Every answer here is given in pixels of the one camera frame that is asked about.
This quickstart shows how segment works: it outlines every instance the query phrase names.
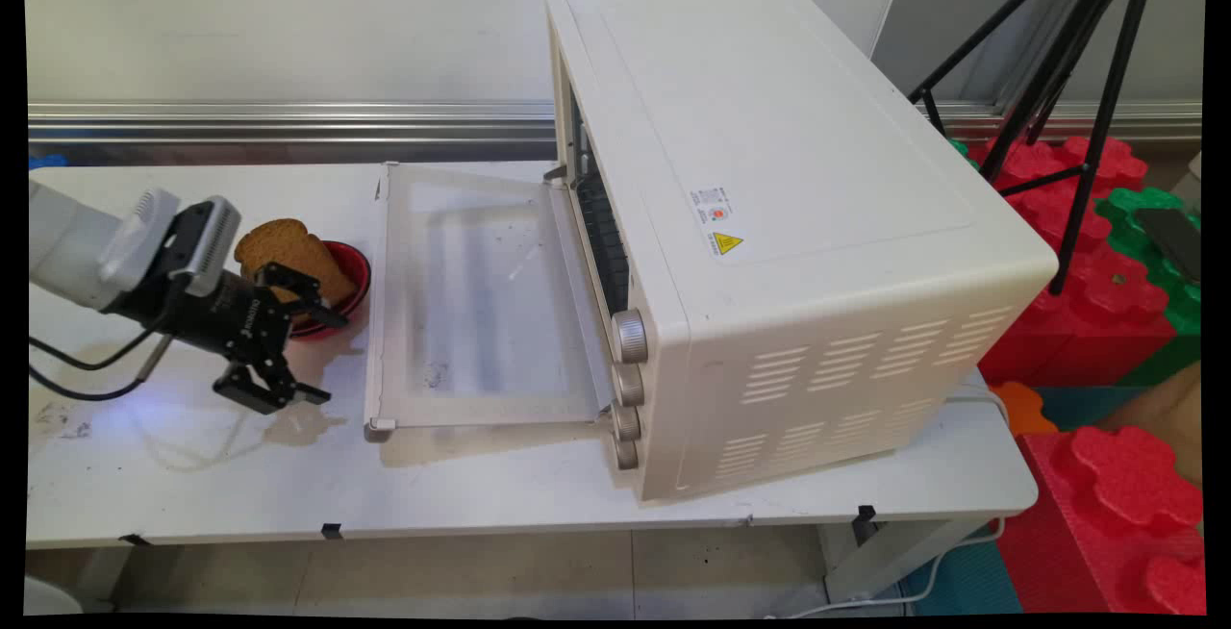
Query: oven knob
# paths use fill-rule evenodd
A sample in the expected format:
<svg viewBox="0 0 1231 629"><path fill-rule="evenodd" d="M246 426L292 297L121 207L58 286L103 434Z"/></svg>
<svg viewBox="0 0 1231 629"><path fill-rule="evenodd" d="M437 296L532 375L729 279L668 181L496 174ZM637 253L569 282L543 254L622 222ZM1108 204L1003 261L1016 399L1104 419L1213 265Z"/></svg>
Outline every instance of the oven knob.
<svg viewBox="0 0 1231 629"><path fill-rule="evenodd" d="M616 449L616 468L620 470L633 470L633 468L636 468L636 444L633 442L620 442L613 433L612 447Z"/></svg>
<svg viewBox="0 0 1231 629"><path fill-rule="evenodd" d="M616 362L636 364L650 357L645 348L645 325L638 310L617 310L612 314L612 336L616 339Z"/></svg>
<svg viewBox="0 0 1231 629"><path fill-rule="evenodd" d="M635 364L613 364L612 377L616 378L616 398L619 405L629 407L645 405L641 371Z"/></svg>
<svg viewBox="0 0 1231 629"><path fill-rule="evenodd" d="M640 439L641 420L636 417L636 409L612 405L612 430L620 442Z"/></svg>

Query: warning label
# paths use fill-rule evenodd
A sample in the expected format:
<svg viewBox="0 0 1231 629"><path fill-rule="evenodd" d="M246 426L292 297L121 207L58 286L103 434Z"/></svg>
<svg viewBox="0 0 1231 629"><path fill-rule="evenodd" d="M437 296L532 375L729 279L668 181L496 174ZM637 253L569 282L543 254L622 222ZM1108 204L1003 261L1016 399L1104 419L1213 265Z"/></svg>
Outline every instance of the warning label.
<svg viewBox="0 0 1231 629"><path fill-rule="evenodd" d="M720 256L731 251L731 249L740 246L740 242L742 242L742 239L740 238L732 238L732 235L723 235L721 231L714 231L714 244L718 247Z"/></svg>
<svg viewBox="0 0 1231 629"><path fill-rule="evenodd" d="M715 260L721 260L721 257L726 256L726 252L740 246L740 242L744 240L744 238L728 235L726 231L718 231L720 226L723 230L741 230L740 215L735 212L734 204L731 204L726 187L704 187L704 190L689 191L688 194L692 197L691 201L693 212L697 214L697 224L700 225L700 231L709 245L710 256L715 257Z"/></svg>

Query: bread slice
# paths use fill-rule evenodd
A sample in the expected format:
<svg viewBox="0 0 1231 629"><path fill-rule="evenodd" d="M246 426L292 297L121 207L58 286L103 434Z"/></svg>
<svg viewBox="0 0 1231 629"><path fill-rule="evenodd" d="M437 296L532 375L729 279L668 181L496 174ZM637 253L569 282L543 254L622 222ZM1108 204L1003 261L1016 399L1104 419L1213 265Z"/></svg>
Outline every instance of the bread slice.
<svg viewBox="0 0 1231 629"><path fill-rule="evenodd" d="M254 278L256 271L271 261L311 274L320 279L320 297L331 308L336 308L356 290L351 278L337 268L325 242L294 218L266 222L244 235L235 246L235 261L240 265L240 273L247 279ZM283 303L297 299L294 293L282 288L273 288L273 294Z"/></svg>

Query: toaster oven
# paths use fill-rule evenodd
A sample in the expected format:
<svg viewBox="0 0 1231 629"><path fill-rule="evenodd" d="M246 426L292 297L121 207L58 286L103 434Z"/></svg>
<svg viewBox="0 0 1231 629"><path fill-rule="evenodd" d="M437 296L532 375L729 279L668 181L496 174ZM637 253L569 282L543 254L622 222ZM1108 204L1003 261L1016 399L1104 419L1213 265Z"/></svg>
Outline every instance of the toaster oven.
<svg viewBox="0 0 1231 629"><path fill-rule="evenodd" d="M597 420L643 500L814 469L907 444L1055 273L812 1L547 12L558 166L391 169L369 436Z"/></svg>

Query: white cable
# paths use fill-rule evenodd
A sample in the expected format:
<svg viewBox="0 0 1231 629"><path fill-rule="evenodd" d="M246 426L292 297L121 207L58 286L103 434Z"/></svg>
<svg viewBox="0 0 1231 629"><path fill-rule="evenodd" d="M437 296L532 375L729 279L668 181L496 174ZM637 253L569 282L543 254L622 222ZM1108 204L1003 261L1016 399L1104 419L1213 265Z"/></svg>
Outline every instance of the white cable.
<svg viewBox="0 0 1231 629"><path fill-rule="evenodd" d="M988 389L985 385L980 385L980 384L966 384L966 383L963 383L960 385L961 387L968 387L968 388L971 388L971 389L981 389L981 391L984 391L984 394L980 395L980 396L950 396L947 403L990 403L990 404L996 404L997 409L1000 409L1000 411L1001 411L1001 417L1004 419L1004 425L1008 426L1008 409L1004 407L1004 401L1002 401L1000 396L997 396L996 394L993 394L991 391L991 389ZM921 593L918 593L918 595L905 597L905 598L885 598L885 599L880 599L880 601L848 601L848 602L844 602L844 603L822 604L820 607L814 607L812 609L809 609L809 611L804 611L804 612L800 612L800 613L796 613L796 614L792 614L789 617L785 617L784 619L801 619L804 617L808 617L809 614L816 614L819 612L828 612L831 609L846 609L846 608L852 608L852 607L872 607L872 606L897 604L897 603L913 603L913 602L922 601L923 598L928 597L928 595L932 595L932 587L936 586L936 574L940 569L940 560L944 559L944 555L952 553L953 550L955 550L958 548L965 548L968 545L979 545L979 544L982 544L982 543L990 543L992 540L998 539L1004 533L1004 517L997 518L997 521L1000 522L1000 524L996 527L996 533L992 533L991 535L984 535L982 538L970 538L970 539L959 542L958 545L953 545L949 549L944 550L943 553L938 554L936 556L936 559L932 561L932 572L931 572L931 575L928 575L927 586L923 586L923 591ZM767 614L764 618L766 619L778 619L778 617L774 617L772 614Z"/></svg>
<svg viewBox="0 0 1231 629"><path fill-rule="evenodd" d="M958 548L965 548L965 547L969 547L969 545L979 545L979 544L982 544L982 543L990 543L992 540L996 540L997 538L1000 538L1004 533L1004 519L1003 518L998 518L997 521L1000 522L1000 524L998 524L996 532L992 533L991 535L984 535L982 538L970 538L968 540L959 542L958 545L953 545L949 549L947 549L943 553L940 553L939 555L937 555L936 560L932 561L932 574L928 576L927 586L923 586L923 592L921 592L918 595L905 597L905 598L885 598L885 599L880 599L880 601L849 601L849 602L844 602L844 603L822 604L820 607L814 607L812 609L809 609L809 611L804 611L804 612L800 612L800 613L796 613L796 614L792 614L789 617L783 617L783 619L800 619L800 618L808 617L809 614L816 614L819 612L828 612L831 609L846 609L846 608L852 608L852 607L869 607L869 606L880 606L880 604L913 603L913 602L922 601L923 598L928 597L928 595L932 595L932 587L936 585L936 572L940 569L940 560L944 559L944 555L952 553L953 550L955 550ZM767 614L764 618L766 619L778 619L778 617L774 617L772 614Z"/></svg>

